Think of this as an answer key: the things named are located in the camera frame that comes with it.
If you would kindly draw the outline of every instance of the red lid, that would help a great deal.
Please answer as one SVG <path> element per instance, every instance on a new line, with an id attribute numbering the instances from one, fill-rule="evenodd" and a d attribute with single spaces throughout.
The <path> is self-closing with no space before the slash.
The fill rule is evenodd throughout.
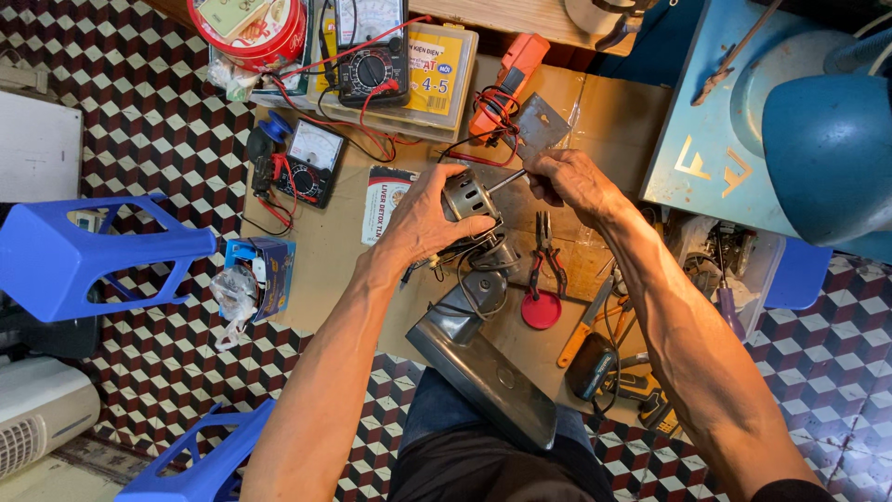
<path id="1" fill-rule="evenodd" d="M 539 291 L 539 301 L 533 300 L 533 293 L 527 293 L 520 304 L 520 314 L 524 321 L 537 330 L 545 330 L 560 319 L 561 304 L 558 295 Z"/>
<path id="2" fill-rule="evenodd" d="M 268 8 L 267 13 L 256 22 L 248 25 L 248 28 L 245 29 L 245 31 L 248 29 L 252 30 L 252 36 L 256 37 L 255 40 L 237 38 L 232 43 L 227 43 L 216 31 L 213 30 L 213 28 L 206 25 L 201 13 L 198 12 L 198 6 L 203 3 L 203 0 L 187 1 L 189 15 L 192 16 L 192 22 L 199 33 L 201 33 L 202 38 L 207 40 L 212 46 L 223 51 L 225 54 L 245 58 L 262 57 L 269 54 L 271 51 L 276 51 L 286 40 L 292 37 L 296 30 L 298 33 L 301 33 L 299 36 L 301 47 L 295 47 L 297 49 L 295 52 L 299 53 L 302 51 L 303 39 L 305 38 L 304 33 L 306 31 L 303 27 L 307 22 L 307 9 L 301 0 L 274 0 L 268 2 L 270 3 L 270 7 Z M 284 11 L 282 14 L 285 18 L 280 19 L 281 22 L 275 22 L 277 11 Z M 247 43 L 253 41 L 257 41 L 258 43 L 246 46 Z"/>

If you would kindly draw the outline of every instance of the jeans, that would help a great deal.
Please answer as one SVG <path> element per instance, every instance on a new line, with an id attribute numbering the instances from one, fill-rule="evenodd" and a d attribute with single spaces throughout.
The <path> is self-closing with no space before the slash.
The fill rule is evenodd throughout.
<path id="1" fill-rule="evenodd" d="M 592 455 L 589 434 L 582 425 L 582 415 L 572 408 L 557 405 L 557 434 L 581 444 Z M 452 427 L 487 420 L 452 387 L 434 368 L 427 368 L 415 389 L 397 455 L 411 443 L 428 434 Z"/>

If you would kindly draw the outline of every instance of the man's left hand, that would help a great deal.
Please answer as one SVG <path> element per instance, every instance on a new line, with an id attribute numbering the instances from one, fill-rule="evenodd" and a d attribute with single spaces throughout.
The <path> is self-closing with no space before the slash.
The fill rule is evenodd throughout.
<path id="1" fill-rule="evenodd" d="M 387 230 L 375 247 L 395 255 L 405 267 L 460 238 L 492 228 L 496 222 L 489 216 L 470 216 L 459 222 L 447 222 L 443 216 L 440 194 L 446 179 L 465 169 L 460 164 L 441 163 L 422 172 L 393 210 Z"/>

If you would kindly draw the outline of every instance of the red-handled pliers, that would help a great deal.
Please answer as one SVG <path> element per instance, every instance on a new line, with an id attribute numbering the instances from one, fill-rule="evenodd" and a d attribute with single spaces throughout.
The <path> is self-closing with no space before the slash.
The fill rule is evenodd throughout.
<path id="1" fill-rule="evenodd" d="M 548 262 L 555 273 L 557 281 L 557 295 L 566 299 L 566 270 L 560 263 L 558 254 L 560 249 L 551 246 L 551 214 L 548 211 L 536 212 L 536 250 L 533 251 L 533 272 L 530 274 L 530 289 L 533 291 L 533 300 L 539 301 L 539 271 L 542 262 Z"/>

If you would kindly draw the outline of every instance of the orange utility knife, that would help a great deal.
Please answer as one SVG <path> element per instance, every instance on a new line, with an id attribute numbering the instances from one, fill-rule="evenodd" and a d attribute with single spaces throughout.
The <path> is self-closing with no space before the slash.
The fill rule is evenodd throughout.
<path id="1" fill-rule="evenodd" d="M 591 326 L 595 323 L 595 317 L 598 315 L 598 310 L 600 310 L 604 305 L 604 302 L 607 301 L 607 297 L 610 296 L 613 282 L 614 276 L 613 274 L 610 274 L 604 280 L 604 283 L 601 284 L 601 289 L 598 290 L 595 299 L 591 301 L 589 310 L 585 311 L 582 320 L 579 321 L 579 325 L 576 326 L 576 329 L 573 331 L 573 336 L 566 342 L 564 350 L 561 351 L 560 356 L 557 358 L 558 367 L 566 368 L 570 362 L 573 361 L 573 358 L 576 357 L 576 353 L 579 352 L 579 347 L 582 346 L 585 337 L 591 333 Z"/>

